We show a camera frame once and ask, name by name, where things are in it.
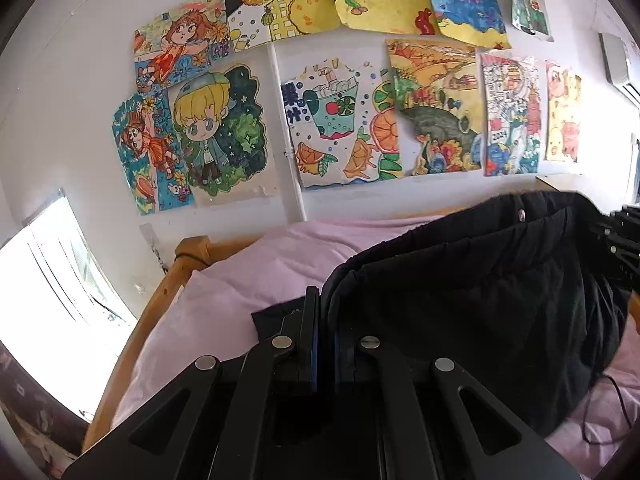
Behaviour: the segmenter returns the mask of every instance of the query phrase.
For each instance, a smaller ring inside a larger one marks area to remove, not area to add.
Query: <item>black cloth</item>
[[[452,358],[546,436],[610,363],[625,327],[628,291],[603,273],[588,235],[601,218],[578,194],[528,192],[382,242],[322,288],[325,345],[356,326],[408,357]]]

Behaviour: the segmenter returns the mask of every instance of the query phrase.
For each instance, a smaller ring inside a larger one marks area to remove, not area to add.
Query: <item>wooden bed frame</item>
[[[260,237],[242,238],[229,242],[212,243],[207,236],[185,238],[175,249],[175,262],[160,282],[155,293],[145,307],[120,357],[111,373],[89,426],[82,445],[85,452],[109,433],[111,421],[120,400],[129,387],[131,374],[142,347],[162,315],[167,311],[181,286],[185,286],[194,270],[203,270],[213,263],[225,260],[248,247]],[[629,312],[636,320],[640,333],[640,296],[635,292],[629,301]],[[640,423],[635,424],[624,444],[614,458],[598,475],[596,480],[619,480],[626,478],[629,468],[640,465]]]

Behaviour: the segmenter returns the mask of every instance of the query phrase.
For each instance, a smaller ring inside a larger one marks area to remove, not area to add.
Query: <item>blonde hair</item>
[[[221,121],[222,108],[229,102],[229,83],[215,83],[180,97],[174,105],[174,121],[184,126],[186,119],[207,118],[205,110],[213,108],[216,119]]]

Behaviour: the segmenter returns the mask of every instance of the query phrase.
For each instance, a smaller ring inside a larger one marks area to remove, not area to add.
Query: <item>triangular cutout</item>
[[[189,390],[181,390],[175,394],[131,433],[130,443],[156,456],[162,455],[169,445],[190,395]]]
[[[471,388],[462,388],[459,393],[486,455],[493,456],[520,442],[520,433]]]

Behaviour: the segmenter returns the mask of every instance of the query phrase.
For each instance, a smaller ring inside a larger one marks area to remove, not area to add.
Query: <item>black drawstring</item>
[[[620,406],[622,406],[622,414],[625,416],[626,424],[628,425],[629,429],[631,429],[633,427],[633,423],[629,418],[629,414],[626,412],[625,401],[622,398],[622,393],[620,392],[620,388],[618,387],[618,384],[613,379],[613,377],[607,374],[600,374],[599,378],[600,379],[607,378],[613,384],[613,387],[616,389],[616,393],[618,394],[618,399],[620,400]],[[593,388],[589,391],[589,394],[587,395],[587,405],[584,407],[584,415],[582,416],[582,439],[587,444],[590,444],[591,446],[610,446],[611,444],[617,444],[625,439],[625,437],[628,435],[628,432],[622,436],[614,438],[613,440],[609,440],[608,442],[592,442],[587,438],[587,431],[586,431],[587,412],[589,410],[589,405],[591,403],[591,396],[593,395],[594,389],[595,389],[595,384],[593,385]]]

